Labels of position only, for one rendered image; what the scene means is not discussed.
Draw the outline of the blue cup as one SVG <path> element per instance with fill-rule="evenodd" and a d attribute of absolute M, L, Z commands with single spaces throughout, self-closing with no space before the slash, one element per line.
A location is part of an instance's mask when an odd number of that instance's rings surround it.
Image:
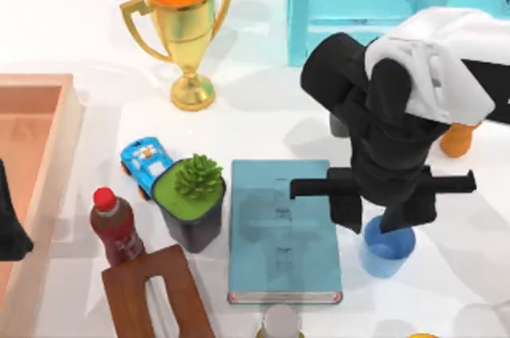
<path fill-rule="evenodd" d="M 372 218 L 363 230 L 359 256 L 363 268 L 373 277 L 393 277 L 414 252 L 416 236 L 412 228 L 382 233 L 382 216 Z"/>

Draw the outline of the blue book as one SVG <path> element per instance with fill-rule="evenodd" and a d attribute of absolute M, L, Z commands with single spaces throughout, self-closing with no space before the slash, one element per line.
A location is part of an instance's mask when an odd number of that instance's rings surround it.
<path fill-rule="evenodd" d="M 289 196 L 292 179 L 322 179 L 324 159 L 235 159 L 231 168 L 232 304 L 337 304 L 337 233 L 325 197 Z"/>

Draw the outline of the orange rounded object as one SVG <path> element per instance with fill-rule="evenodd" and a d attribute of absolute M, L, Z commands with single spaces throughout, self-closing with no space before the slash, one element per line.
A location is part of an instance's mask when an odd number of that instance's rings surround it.
<path fill-rule="evenodd" d="M 439 146 L 443 153 L 450 158 L 460 158 L 465 155 L 472 144 L 473 132 L 481 125 L 466 125 L 453 123 L 441 137 Z"/>

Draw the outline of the dark pot with green plant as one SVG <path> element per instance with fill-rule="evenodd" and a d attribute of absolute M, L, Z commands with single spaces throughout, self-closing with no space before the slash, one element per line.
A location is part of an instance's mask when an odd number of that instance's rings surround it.
<path fill-rule="evenodd" d="M 175 162 L 151 187 L 170 236 L 192 254 L 220 234 L 225 194 L 222 167 L 199 154 Z"/>

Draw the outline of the blue toy car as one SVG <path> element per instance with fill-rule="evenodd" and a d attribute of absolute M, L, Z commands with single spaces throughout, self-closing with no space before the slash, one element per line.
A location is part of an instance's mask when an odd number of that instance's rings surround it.
<path fill-rule="evenodd" d="M 129 143 L 120 153 L 120 164 L 131 176 L 145 200 L 151 199 L 155 180 L 174 164 L 159 139 L 147 136 Z"/>

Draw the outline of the brown bottle with red cap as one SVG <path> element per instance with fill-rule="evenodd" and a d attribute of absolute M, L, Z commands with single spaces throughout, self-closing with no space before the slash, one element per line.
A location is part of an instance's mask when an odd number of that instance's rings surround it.
<path fill-rule="evenodd" d="M 131 205 L 109 187 L 96 189 L 92 200 L 90 225 L 103 242 L 109 265 L 118 266 L 145 254 L 145 245 L 136 231 Z"/>

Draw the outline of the brown wooden slotted board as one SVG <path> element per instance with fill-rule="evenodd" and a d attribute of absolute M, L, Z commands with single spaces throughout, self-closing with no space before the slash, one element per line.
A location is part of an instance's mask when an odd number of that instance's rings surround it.
<path fill-rule="evenodd" d="M 178 338 L 215 338 L 188 261 L 178 244 L 102 272 L 117 338 L 156 338 L 145 294 L 145 285 L 153 277 L 164 280 L 164 295 L 178 325 Z"/>

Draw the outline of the gold trophy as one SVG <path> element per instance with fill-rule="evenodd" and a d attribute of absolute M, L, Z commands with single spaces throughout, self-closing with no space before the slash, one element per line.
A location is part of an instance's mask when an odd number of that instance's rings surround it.
<path fill-rule="evenodd" d="M 120 5 L 124 23 L 140 48 L 152 57 L 177 65 L 182 76 L 170 92 L 171 102 L 184 111 L 200 111 L 215 98 L 214 86 L 198 72 L 210 42 L 228 13 L 231 0 L 130 0 Z M 132 15 L 150 15 L 164 54 L 140 36 Z"/>

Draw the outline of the shallow salmon box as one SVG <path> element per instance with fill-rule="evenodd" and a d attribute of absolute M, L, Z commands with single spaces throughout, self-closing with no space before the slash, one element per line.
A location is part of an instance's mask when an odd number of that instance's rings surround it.
<path fill-rule="evenodd" d="M 0 338 L 33 334 L 83 112 L 70 74 L 0 73 L 0 159 L 34 243 L 22 261 L 0 263 Z"/>

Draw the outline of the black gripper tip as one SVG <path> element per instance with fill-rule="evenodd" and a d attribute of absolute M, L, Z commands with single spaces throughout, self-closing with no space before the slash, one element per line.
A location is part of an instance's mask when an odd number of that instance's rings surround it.
<path fill-rule="evenodd" d="M 18 220 L 0 159 L 0 261 L 21 261 L 32 251 L 33 241 Z"/>

